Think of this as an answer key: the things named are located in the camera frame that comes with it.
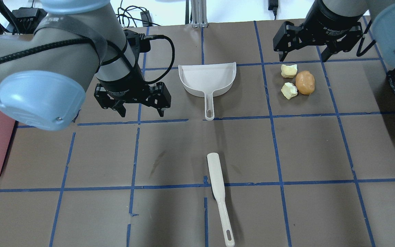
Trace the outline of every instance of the potato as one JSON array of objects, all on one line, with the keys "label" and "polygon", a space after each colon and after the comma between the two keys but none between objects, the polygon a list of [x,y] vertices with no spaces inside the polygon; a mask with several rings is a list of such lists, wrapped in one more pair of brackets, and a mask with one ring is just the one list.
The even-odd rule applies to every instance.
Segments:
[{"label": "potato", "polygon": [[315,77],[307,70],[301,71],[295,77],[295,86],[301,94],[312,94],[315,91]]}]

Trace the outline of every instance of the handle hole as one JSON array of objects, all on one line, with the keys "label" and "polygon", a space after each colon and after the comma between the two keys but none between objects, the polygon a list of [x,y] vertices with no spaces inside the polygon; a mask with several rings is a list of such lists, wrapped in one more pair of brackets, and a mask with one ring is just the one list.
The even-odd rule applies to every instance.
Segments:
[{"label": "handle hole", "polygon": [[229,230],[226,230],[226,237],[228,238],[228,241],[231,241],[231,232]]}]

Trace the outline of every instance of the dustpan handle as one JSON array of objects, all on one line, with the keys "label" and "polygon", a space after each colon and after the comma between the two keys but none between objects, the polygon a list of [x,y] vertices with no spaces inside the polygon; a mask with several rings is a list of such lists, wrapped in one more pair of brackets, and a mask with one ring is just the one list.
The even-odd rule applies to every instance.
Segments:
[{"label": "dustpan handle", "polygon": [[205,119],[211,121],[214,119],[213,94],[205,94]]}]

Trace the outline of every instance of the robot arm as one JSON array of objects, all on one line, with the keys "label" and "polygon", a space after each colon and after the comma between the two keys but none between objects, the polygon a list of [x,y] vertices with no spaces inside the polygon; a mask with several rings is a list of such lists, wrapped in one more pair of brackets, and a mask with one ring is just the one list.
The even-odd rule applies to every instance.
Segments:
[{"label": "robot arm", "polygon": [[348,52],[362,38],[358,20],[368,9],[383,58],[395,67],[395,0],[315,0],[303,24],[282,24],[273,38],[274,51],[279,52],[280,61],[288,52],[307,45],[327,45],[322,61],[340,51]]},{"label": "robot arm", "polygon": [[66,128],[77,115],[93,76],[94,97],[125,116],[123,103],[141,103],[160,116],[171,96],[160,78],[146,82],[138,66],[150,50],[145,36],[123,31],[109,0],[43,0],[49,13],[31,41],[0,38],[0,110],[45,130]]}]

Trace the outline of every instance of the white handle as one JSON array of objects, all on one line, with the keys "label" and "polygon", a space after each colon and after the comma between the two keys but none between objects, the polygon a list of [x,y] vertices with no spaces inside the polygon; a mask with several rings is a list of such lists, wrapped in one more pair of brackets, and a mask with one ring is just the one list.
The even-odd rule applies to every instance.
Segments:
[{"label": "white handle", "polygon": [[213,94],[205,94],[205,119],[208,121],[214,119]]},{"label": "white handle", "polygon": [[234,247],[234,236],[232,235],[231,223],[229,222],[228,211],[226,209],[225,201],[218,203],[220,221],[222,222],[222,229],[224,230],[224,238],[226,247]]}]

